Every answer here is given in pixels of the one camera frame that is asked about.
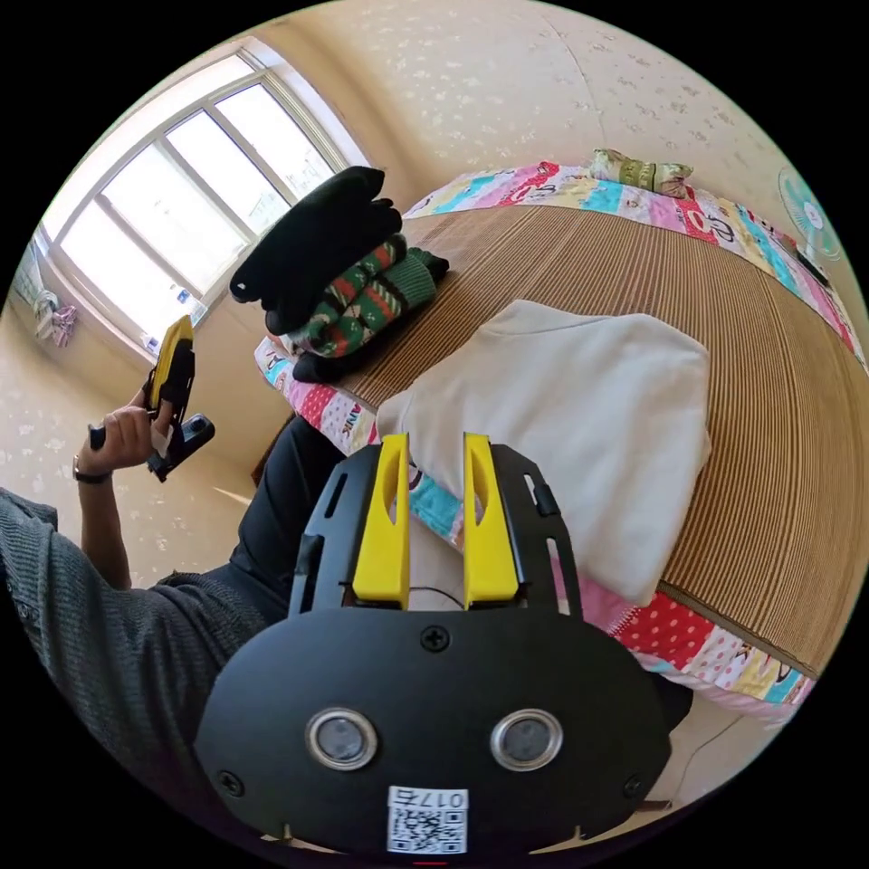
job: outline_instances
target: folded clothes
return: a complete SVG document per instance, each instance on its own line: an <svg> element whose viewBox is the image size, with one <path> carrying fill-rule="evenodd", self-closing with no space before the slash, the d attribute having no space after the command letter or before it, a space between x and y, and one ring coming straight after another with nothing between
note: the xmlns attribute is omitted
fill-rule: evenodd
<svg viewBox="0 0 869 869"><path fill-rule="evenodd" d="M654 595L709 439L709 357L644 314L583 317L515 301L377 411L414 463L463 496L463 433L539 467L578 568L626 601Z"/></svg>
<svg viewBox="0 0 869 869"><path fill-rule="evenodd" d="M435 296L449 263L396 235L346 270L324 291L301 329L288 334L298 351L344 358L359 351L390 323ZM266 325L272 334L269 316Z"/></svg>
<svg viewBox="0 0 869 869"><path fill-rule="evenodd" d="M384 179L379 169L350 167L303 197L236 270L234 298L259 301L271 331L300 328L324 287L400 231L392 201L374 198Z"/></svg>
<svg viewBox="0 0 869 869"><path fill-rule="evenodd" d="M299 383L328 384L338 383L344 377L355 374L385 352L390 344L414 324L425 308L426 305L420 305L388 323L382 331L373 335L366 344L349 356L317 356L316 353L304 351L293 366L293 379Z"/></svg>

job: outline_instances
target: colorful quilt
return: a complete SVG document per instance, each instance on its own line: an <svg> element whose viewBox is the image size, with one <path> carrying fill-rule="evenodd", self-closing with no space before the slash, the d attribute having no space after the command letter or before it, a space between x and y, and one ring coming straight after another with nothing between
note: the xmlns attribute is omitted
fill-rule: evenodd
<svg viewBox="0 0 869 869"><path fill-rule="evenodd" d="M534 166L462 175L414 205L405 217L427 217L506 205L557 205L617 215L702 239L736 253L814 310L866 365L845 306L796 257L795 243L745 205L688 186L688 198L660 196L615 181L597 181L583 167Z"/></svg>
<svg viewBox="0 0 869 869"><path fill-rule="evenodd" d="M292 377L288 350L264 339L256 363L277 389L342 453L377 443L375 415L335 387L299 383ZM411 511L459 550L463 547L463 505L419 469L411 466ZM554 564L559 593L564 583ZM743 642L710 620L658 593L637 607L580 577L583 616L634 653L648 671L702 692L709 700L768 721L785 721L812 688L804 674Z"/></svg>

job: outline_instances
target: window frame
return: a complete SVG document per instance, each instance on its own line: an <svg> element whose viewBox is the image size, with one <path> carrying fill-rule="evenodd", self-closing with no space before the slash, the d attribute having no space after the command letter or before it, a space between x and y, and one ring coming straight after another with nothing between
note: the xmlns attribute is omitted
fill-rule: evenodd
<svg viewBox="0 0 869 869"><path fill-rule="evenodd" d="M37 227L36 240L48 264L55 269L63 278L65 278L74 291L88 301L94 308L109 321L116 329L119 329L128 339L136 342L138 346L143 347L143 342L140 340L145 331L140 327L126 312L115 302L111 301L102 290L93 283L86 274L76 265L75 261L67 254L63 248L63 240L72 229L75 222L79 219L82 212L91 204L95 204L105 214L112 223L114 223L127 238L134 243L140 251L142 251L153 263L162 269L175 283L188 290L191 295L197 298L204 306L205 313L196 324L197 327L208 317L208 313L214 309L216 304L226 295L229 289L229 281L232 278L235 270L241 263L250 255L251 251L259 241L261 236L258 236L244 220L239 217L232 208L224 202L224 200L214 191L210 185L193 169L192 166L178 153L177 149L168 140L167 135L173 129L179 127L185 121L194 117L199 112L204 112L223 133L233 141L233 143L242 151L242 153L253 163L263 177L268 180L277 193L287 202L292 208L299 200L293 194L289 186L284 182L277 172L272 169L259 153L253 147L250 141L243 136L239 130L232 124L217 108L216 104L221 100L234 96L236 93L245 91L256 85L261 85L270 96L272 96L278 105L286 111L290 119L298 126L302 134L315 147L325 160L329 168L338 173L346 168L349 163L340 152L331 137L322 128L319 122L313 117L312 113L301 102L301 100L292 92L291 88L284 82L268 64L262 62L255 53L247 46L235 46L230 50L216 50L209 53L207 60L204 58L201 63L197 63L194 69L185 71L185 74L174 78L175 80L168 83L165 88L152 91L148 97L143 100L134 110L123 116L119 125L127 123L135 114L147 104L148 101L158 96L160 93L166 92L171 88L176 87L181 81L189 75L200 72L208 66L225 60L227 57L236 55L243 59L250 67L249 75L241 79L236 79L231 83L218 88L214 91L209 91L204 97L201 97L195 102L187 104L183 109L164 120L158 126L150 130L146 135L141 137L133 146L115 162L106 168L100 175L97 181L91 186L87 194L83 196L76 206L71 210L69 216L64 221L60 230L54 238L48 234L46 227L41 220ZM114 129L107 132L104 137L100 138L103 141ZM160 153L169 159L175 168L201 193L205 195L208 201L216 208L218 213L222 215L230 226L238 232L247 242L242 251L234 258L234 260L221 272L212 284L204 291L200 292L196 285L190 281L182 272L172 265L159 251L157 251L146 238L136 231L127 220L112 206L109 199L103 191L111 181L132 162L142 151L154 145ZM162 336L153 336L160 340Z"/></svg>

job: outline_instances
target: hand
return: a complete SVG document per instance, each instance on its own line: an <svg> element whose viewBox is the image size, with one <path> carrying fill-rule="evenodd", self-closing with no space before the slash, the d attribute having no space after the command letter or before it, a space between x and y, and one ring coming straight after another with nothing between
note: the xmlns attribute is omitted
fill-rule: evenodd
<svg viewBox="0 0 869 869"><path fill-rule="evenodd" d="M145 395L141 391L126 406L109 414L103 420L106 442L99 450L92 450L90 440L79 452L79 470L93 476L134 468L146 462L154 452L151 426L166 437L172 424L172 405L160 403L157 419L151 423L145 409Z"/></svg>

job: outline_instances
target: white label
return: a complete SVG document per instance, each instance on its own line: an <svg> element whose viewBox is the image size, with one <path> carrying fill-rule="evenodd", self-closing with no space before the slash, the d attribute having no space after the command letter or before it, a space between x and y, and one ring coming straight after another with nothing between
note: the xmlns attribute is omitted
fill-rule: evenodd
<svg viewBox="0 0 869 869"><path fill-rule="evenodd" d="M392 854L464 854L468 850L468 792L389 789L387 851Z"/></svg>

